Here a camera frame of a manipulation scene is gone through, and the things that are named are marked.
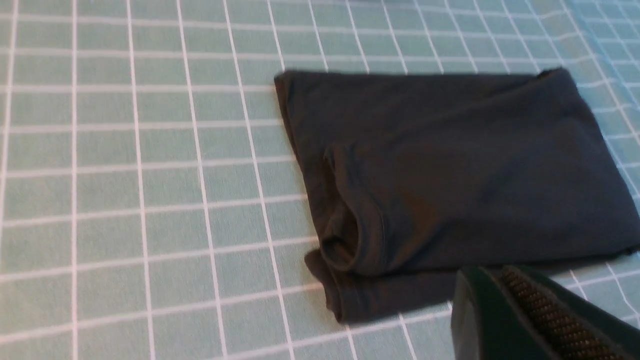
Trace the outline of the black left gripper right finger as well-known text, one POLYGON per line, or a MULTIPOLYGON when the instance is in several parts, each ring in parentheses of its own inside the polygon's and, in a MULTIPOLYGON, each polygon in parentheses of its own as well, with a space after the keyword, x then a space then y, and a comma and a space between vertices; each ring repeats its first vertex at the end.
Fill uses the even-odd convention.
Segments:
POLYGON ((535 332, 562 360, 637 360, 639 330, 530 268, 502 281, 535 332))

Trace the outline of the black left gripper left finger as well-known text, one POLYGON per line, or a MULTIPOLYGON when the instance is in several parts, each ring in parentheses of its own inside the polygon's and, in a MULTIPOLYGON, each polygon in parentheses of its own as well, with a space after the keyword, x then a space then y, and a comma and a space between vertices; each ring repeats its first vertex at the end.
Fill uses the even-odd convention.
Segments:
POLYGON ((554 360, 508 290, 483 268, 455 278, 450 330, 456 360, 554 360))

